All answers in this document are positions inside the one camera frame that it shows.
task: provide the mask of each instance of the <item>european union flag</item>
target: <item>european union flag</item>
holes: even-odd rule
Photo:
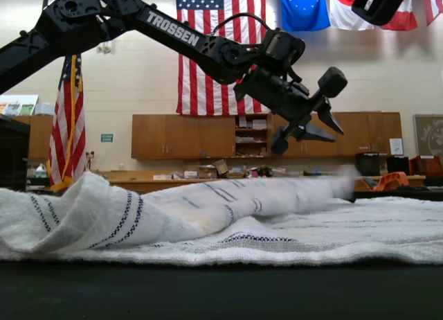
[[[315,31],[329,27],[326,0],[282,0],[285,31]]]

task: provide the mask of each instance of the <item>white towel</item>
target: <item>white towel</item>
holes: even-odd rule
[[[354,175],[243,179],[139,196],[87,173],[62,197],[0,190],[0,258],[205,265],[442,263],[443,206],[351,204]]]

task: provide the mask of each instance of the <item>wall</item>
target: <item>wall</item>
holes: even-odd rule
[[[174,0],[145,0],[175,15]],[[0,0],[0,46],[34,26],[42,0]],[[280,23],[279,0],[268,0],[268,23]],[[414,0],[419,28],[409,33],[383,30],[347,32],[329,28],[296,33],[307,50],[296,64],[304,83],[314,91],[327,67],[342,69],[350,81],[333,99],[335,111],[400,111],[407,155],[415,155],[413,117],[443,113],[443,17],[426,27],[422,0]],[[112,53],[93,49],[83,55],[87,147],[95,150],[94,168],[178,168],[180,162],[137,162],[130,158],[134,113],[172,114],[177,103],[177,54],[139,33],[127,33],[111,44]],[[56,60],[8,94],[39,94],[54,103],[62,60]],[[101,133],[114,133],[114,143],[101,143]],[[301,161],[301,164],[316,163]]]

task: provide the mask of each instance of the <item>crumpled towel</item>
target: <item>crumpled towel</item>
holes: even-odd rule
[[[350,196],[355,177],[355,169],[344,168],[337,177],[224,179],[140,196],[85,173],[61,197],[2,189],[3,254],[62,255],[195,240],[251,215],[316,212],[333,197]]]

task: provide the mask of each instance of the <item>cabinet door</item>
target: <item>cabinet door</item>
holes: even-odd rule
[[[49,158],[49,140],[53,130],[52,116],[30,117],[29,159],[45,161]]]
[[[335,131],[331,130],[318,119],[317,114],[312,114],[311,123],[317,127],[324,129],[326,132],[335,136],[338,140],[338,136]],[[303,141],[302,145],[305,146],[305,152],[309,157],[336,157],[338,156],[338,143],[337,142],[324,142],[324,141]]]
[[[285,127],[287,125],[287,121],[278,116],[273,116],[273,132],[277,132],[279,127]],[[305,147],[305,142],[298,142],[294,137],[290,136],[288,139],[288,150],[282,155],[282,157],[287,158],[296,158],[296,157],[308,157],[307,150]]]
[[[199,118],[200,157],[235,156],[235,117]]]
[[[166,116],[165,155],[168,158],[199,157],[199,119],[170,114]]]
[[[334,116],[345,132],[344,135],[337,135],[341,156],[350,157],[371,151],[367,113],[336,112]]]
[[[399,113],[368,113],[369,135],[372,151],[391,155],[389,139],[400,139],[401,118]]]
[[[165,114],[134,114],[132,116],[133,159],[165,157]]]

